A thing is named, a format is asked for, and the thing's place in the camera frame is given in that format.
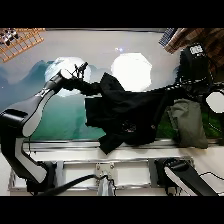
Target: gray cloth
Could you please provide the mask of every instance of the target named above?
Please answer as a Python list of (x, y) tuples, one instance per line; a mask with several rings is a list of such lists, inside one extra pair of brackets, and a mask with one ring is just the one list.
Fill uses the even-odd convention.
[(171, 115), (180, 135), (180, 147), (208, 148), (200, 104), (186, 99), (174, 101)]

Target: wooden object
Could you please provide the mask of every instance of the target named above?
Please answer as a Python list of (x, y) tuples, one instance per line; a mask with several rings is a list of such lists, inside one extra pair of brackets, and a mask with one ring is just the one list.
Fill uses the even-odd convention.
[(19, 38), (10, 41), (10, 45), (6, 43), (0, 44), (0, 62), (7, 62), (19, 54), (27, 51), (35, 45), (44, 41), (39, 32), (45, 31), (44, 28), (16, 28)]

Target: wooden rack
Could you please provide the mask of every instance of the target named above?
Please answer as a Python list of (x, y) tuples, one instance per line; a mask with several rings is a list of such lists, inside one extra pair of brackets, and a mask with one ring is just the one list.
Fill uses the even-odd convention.
[(0, 62), (7, 62), (19, 54), (27, 51), (35, 45), (44, 41), (39, 32), (45, 31), (44, 28), (18, 28), (16, 32), (19, 38), (10, 41), (10, 45), (0, 44)]

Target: wooden grid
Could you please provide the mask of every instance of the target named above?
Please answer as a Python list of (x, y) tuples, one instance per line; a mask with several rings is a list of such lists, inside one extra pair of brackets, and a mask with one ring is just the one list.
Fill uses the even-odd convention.
[(19, 38), (14, 38), (10, 45), (1, 44), (0, 45), (0, 61), (7, 62), (19, 54), (27, 51), (28, 49), (34, 47), (35, 45), (44, 41), (39, 34), (39, 32), (44, 31), (44, 28), (18, 28), (16, 32), (19, 35)]

